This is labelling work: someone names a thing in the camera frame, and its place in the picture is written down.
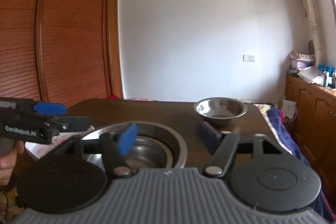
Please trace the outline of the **person's left hand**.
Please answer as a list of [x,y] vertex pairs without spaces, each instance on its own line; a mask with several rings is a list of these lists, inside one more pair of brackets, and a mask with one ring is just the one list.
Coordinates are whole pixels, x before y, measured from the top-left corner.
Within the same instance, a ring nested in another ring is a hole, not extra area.
[[13,149],[6,155],[1,156],[0,160],[0,185],[7,185],[10,181],[13,169],[17,162],[17,154],[22,154],[25,150],[22,141],[16,141]]

